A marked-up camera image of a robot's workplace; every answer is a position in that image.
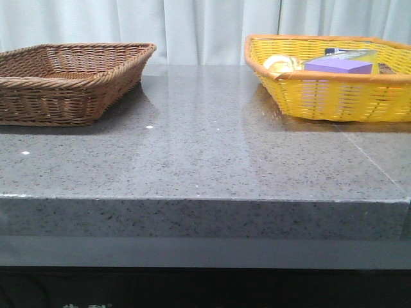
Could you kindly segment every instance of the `white curtain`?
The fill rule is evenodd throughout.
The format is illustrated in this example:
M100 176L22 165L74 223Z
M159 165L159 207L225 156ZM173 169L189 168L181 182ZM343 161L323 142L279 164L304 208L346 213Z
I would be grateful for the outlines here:
M41 43L153 42L151 64L244 64L251 33L411 43L411 0L0 0L0 51Z

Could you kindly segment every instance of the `brown wicker basket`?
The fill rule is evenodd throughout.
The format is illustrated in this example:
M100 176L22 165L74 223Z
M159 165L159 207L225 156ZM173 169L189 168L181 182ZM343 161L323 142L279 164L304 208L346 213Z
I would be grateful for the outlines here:
M44 44L0 53L0 124L93 124L140 79L149 43Z

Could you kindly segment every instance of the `sticky note pad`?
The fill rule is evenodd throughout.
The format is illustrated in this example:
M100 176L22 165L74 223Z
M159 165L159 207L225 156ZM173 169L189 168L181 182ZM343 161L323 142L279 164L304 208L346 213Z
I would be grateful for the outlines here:
M304 69L328 73L370 74L372 63L357 60L321 58L306 62Z

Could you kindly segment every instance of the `gray speckled countertop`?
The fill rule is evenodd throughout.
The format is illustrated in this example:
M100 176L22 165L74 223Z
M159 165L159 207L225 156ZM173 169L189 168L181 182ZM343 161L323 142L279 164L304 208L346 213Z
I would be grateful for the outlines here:
M282 116L248 67L148 66L92 126L0 126L0 235L410 239L410 132Z

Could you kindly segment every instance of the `wicker basket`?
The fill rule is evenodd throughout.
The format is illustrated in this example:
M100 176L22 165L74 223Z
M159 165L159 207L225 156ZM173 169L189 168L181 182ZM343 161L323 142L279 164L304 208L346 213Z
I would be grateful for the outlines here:
M272 74L263 67L274 55L308 60L327 47L374 49L378 62L397 74L294 71ZM369 37L250 35L245 59L277 101L282 113L306 119L361 122L411 121L411 46Z
M0 53L0 124L92 124L140 79L154 44L44 44Z

